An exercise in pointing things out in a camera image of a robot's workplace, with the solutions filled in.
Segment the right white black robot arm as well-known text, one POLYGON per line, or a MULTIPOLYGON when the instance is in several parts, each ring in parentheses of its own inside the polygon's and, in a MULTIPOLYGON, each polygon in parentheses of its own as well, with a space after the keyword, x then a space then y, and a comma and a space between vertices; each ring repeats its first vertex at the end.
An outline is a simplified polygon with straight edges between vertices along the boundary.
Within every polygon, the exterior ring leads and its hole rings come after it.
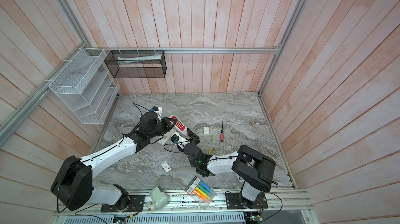
POLYGON ((272 158, 246 145, 228 155, 206 154, 198 147, 199 137, 190 130, 188 133, 187 138, 177 135, 174 142, 199 175, 208 177, 235 173, 244 181, 239 193, 239 199, 243 203, 255 203, 262 192, 270 192, 276 168, 276 162, 272 158))

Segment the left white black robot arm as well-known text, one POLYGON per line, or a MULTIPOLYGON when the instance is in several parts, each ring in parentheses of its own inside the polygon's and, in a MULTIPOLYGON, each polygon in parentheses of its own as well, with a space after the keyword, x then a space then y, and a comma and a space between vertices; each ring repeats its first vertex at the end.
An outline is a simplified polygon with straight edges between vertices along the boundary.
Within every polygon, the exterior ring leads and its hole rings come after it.
POLYGON ((64 160, 51 192, 67 209, 77 210, 85 204, 103 204, 125 211, 129 207, 128 192, 120 185, 93 186, 93 179, 121 159, 144 149, 151 139, 158 141, 173 130, 177 118, 161 117, 160 108, 154 107, 140 117, 139 123, 116 143, 90 155, 64 160))

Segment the red handled screwdriver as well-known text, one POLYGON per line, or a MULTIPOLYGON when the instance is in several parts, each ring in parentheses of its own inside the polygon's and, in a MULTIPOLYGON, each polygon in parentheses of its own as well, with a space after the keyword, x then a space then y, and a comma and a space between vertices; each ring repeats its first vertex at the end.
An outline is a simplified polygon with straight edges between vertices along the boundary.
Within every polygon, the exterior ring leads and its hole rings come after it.
POLYGON ((222 121, 222 124, 221 124, 221 131, 220 131, 220 141, 223 142, 224 140, 225 140, 224 121, 222 121))

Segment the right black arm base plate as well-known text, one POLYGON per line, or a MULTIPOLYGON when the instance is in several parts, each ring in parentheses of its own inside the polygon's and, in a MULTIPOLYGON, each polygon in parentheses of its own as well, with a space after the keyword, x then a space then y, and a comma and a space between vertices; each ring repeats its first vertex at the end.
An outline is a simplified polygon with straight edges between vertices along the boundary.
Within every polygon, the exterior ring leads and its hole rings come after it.
POLYGON ((241 196, 240 193, 225 193, 227 209, 267 209, 268 204, 263 192, 259 193, 255 201, 250 201, 241 196))

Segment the red white remote control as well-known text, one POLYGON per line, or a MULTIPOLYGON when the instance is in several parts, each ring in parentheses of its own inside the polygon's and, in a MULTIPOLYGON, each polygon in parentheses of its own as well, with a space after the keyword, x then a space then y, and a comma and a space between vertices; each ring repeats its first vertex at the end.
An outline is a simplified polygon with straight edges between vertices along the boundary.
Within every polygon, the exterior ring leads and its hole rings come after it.
POLYGON ((175 123, 174 130, 177 131, 181 136, 188 136, 188 128, 184 125, 175 115, 171 115, 172 119, 175 119, 177 122, 175 123))

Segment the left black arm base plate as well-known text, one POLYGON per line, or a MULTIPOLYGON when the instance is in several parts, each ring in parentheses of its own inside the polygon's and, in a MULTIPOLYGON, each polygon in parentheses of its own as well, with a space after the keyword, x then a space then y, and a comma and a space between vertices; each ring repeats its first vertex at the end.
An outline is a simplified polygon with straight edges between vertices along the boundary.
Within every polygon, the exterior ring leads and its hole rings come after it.
POLYGON ((114 205, 103 204, 101 213, 111 212, 141 212, 145 202, 145 195, 123 195, 122 199, 118 200, 114 205))

